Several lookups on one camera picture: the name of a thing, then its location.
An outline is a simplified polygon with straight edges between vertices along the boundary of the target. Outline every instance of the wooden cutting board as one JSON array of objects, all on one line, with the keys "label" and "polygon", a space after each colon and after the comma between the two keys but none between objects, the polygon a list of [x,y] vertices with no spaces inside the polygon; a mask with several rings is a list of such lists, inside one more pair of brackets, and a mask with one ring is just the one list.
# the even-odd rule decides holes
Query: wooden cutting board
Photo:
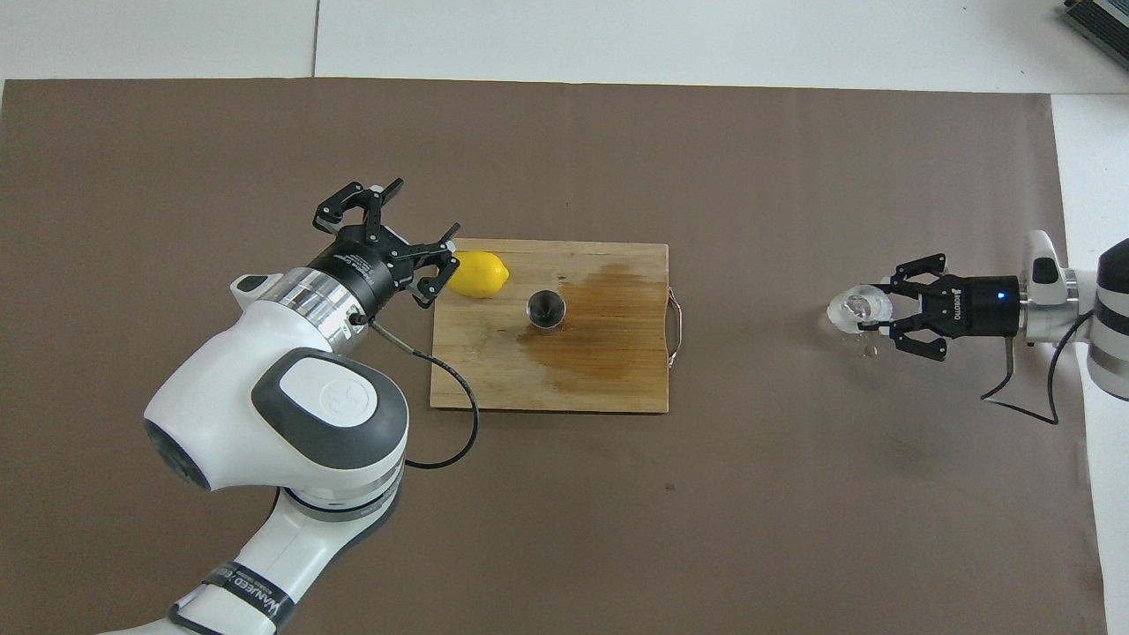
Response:
[{"label": "wooden cutting board", "polygon": [[[666,245],[487,238],[455,245],[493,252],[510,272],[491,298],[448,289],[435,304],[435,356],[466,379],[480,408],[667,411]],[[525,313],[542,289],[567,305],[554,331],[541,331]],[[470,408],[437,367],[431,406]]]}]

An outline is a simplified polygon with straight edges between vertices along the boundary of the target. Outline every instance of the brown stain on wood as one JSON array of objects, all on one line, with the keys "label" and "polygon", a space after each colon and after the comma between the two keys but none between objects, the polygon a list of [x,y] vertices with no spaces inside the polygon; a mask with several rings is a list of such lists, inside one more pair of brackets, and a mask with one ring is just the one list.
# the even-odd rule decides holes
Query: brown stain on wood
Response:
[{"label": "brown stain on wood", "polygon": [[666,381],[666,359],[655,350],[656,338],[665,338],[662,321],[638,318],[640,306],[655,304],[656,297],[664,303],[655,311],[665,312],[663,284],[611,263],[579,282],[562,282],[558,293],[567,306],[560,328],[545,332],[527,324],[517,338],[557,390],[646,394],[656,369]]}]

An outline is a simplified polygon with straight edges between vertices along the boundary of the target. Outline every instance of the yellow lemon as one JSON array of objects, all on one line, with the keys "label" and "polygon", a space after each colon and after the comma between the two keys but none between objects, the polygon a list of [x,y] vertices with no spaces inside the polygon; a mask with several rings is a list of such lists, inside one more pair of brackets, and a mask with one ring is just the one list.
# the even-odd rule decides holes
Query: yellow lemon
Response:
[{"label": "yellow lemon", "polygon": [[509,279],[509,269],[501,259],[488,251],[457,252],[458,269],[447,281],[447,288],[467,297],[491,297]]}]

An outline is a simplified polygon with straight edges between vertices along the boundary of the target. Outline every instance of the white robotic arm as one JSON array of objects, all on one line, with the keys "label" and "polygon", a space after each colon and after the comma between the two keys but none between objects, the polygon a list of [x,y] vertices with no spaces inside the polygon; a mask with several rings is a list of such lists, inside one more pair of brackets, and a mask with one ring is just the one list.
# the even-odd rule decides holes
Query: white robotic arm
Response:
[{"label": "white robotic arm", "polygon": [[[318,206],[314,224],[335,234],[333,244],[307,267],[233,282],[239,321],[193,354],[146,408],[150,441],[189,482],[278,489],[266,522],[234,560],[163,619],[119,635],[277,633],[325,567],[395,508],[408,403],[392,380],[344,354],[395,293],[406,289],[428,307],[458,267],[457,224],[421,245],[380,224],[402,183],[351,183]],[[345,226],[353,207],[365,220]],[[438,275],[414,279],[423,267]]]},{"label": "white robotic arm", "polygon": [[[926,273],[936,279],[912,280]],[[920,301],[920,313],[894,320],[890,295]],[[948,349],[945,338],[1004,337],[1010,342],[1018,337],[1029,345],[1060,347],[1088,342],[1094,383],[1129,400],[1129,238],[1102,254],[1096,272],[1064,267],[1050,237],[1039,230],[1029,234],[1018,277],[959,277],[948,273],[945,254],[930,255],[899,264],[877,285],[835,296],[828,318],[844,332],[877,331],[899,350],[938,362]],[[920,330],[940,337],[929,342],[909,337]],[[1010,349],[1008,364],[1010,376]]]}]

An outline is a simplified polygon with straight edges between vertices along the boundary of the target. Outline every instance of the metal handle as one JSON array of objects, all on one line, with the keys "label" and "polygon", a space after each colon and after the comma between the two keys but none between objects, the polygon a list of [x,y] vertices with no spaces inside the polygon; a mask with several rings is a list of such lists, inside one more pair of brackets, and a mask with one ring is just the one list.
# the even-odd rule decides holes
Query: metal handle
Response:
[{"label": "metal handle", "polygon": [[674,307],[674,315],[677,319],[679,325],[679,339],[674,342],[674,350],[668,351],[666,357],[666,367],[674,367],[674,358],[679,355],[679,348],[682,346],[682,305],[679,304],[679,298],[674,297],[674,288],[666,287],[666,306]]}]

